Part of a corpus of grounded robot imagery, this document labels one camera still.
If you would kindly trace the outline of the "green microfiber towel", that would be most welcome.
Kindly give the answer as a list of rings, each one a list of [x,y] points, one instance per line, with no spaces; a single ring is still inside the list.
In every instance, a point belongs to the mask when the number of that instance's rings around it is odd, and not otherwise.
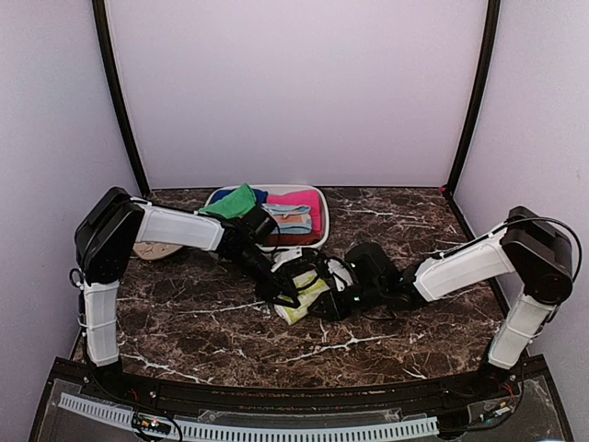
[[[235,189],[214,192],[208,203],[198,210],[200,215],[220,215],[231,219],[241,217],[257,205],[257,196],[247,184]]]

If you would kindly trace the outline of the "cream yellow-green patterned towel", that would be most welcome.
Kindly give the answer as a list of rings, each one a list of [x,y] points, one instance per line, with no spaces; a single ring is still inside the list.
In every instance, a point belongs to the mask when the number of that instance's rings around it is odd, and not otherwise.
[[[288,325],[294,325],[308,314],[308,308],[326,291],[328,284],[321,279],[316,271],[310,270],[294,278],[294,285],[298,290],[298,308],[275,305],[274,310]]]

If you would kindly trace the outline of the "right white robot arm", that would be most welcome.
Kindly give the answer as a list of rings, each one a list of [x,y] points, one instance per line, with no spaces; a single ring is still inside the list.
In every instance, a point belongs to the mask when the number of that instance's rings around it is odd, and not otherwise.
[[[571,227],[516,206],[489,232],[403,270],[374,242],[350,249],[341,260],[321,259],[319,277],[331,288],[310,304],[307,313],[339,321],[355,310],[382,305],[395,311],[414,310],[468,286],[515,273],[523,288],[488,346],[486,366],[469,381],[470,392],[487,400],[503,387],[504,371],[516,365],[570,297],[582,262],[583,246]]]

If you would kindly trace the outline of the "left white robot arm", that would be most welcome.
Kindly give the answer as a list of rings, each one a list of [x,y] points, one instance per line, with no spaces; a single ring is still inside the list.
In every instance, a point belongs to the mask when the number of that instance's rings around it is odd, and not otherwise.
[[[229,260],[256,283],[264,301],[297,308],[298,289],[259,245],[277,227],[271,215],[253,205],[245,214],[187,212],[133,198],[120,187],[109,189],[75,231],[77,266],[70,281],[80,291],[79,324],[86,333],[89,361],[102,366],[93,384],[110,401],[123,401],[130,382],[114,367],[117,296],[138,243],[161,243],[210,251]]]

